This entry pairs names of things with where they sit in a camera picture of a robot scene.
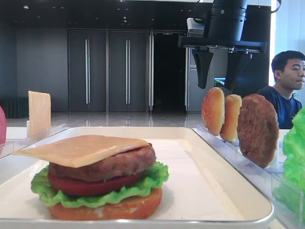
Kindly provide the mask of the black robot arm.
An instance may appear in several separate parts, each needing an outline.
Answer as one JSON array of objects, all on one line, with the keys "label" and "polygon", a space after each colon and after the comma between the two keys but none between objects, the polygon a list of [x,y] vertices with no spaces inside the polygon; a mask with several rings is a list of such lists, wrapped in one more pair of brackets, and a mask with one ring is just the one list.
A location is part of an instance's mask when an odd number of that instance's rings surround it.
[{"label": "black robot arm", "polygon": [[198,78],[198,87],[207,84],[213,53],[211,49],[227,51],[225,88],[231,90],[237,77],[250,62],[253,53],[264,53],[265,42],[242,41],[244,22],[247,14],[246,0],[215,0],[205,18],[193,16],[191,21],[203,25],[195,31],[196,36],[180,36],[179,47],[192,48]]}]

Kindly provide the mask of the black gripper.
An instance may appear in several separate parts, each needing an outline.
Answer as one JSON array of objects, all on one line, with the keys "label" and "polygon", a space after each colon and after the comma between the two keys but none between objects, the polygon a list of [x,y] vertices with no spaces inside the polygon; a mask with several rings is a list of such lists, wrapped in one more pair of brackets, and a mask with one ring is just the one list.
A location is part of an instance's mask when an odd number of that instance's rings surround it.
[{"label": "black gripper", "polygon": [[[227,54],[227,70],[224,82],[225,88],[232,90],[237,77],[252,58],[252,54],[246,53],[245,51],[264,53],[266,51],[267,43],[241,40],[245,22],[245,20],[242,19],[225,19],[219,21],[194,20],[198,23],[201,22],[205,24],[204,36],[180,36],[178,38],[178,47],[207,47],[233,51],[233,53]],[[210,64],[214,54],[209,52],[209,50],[199,49],[193,49],[192,54],[197,69],[198,87],[205,89]]]}]

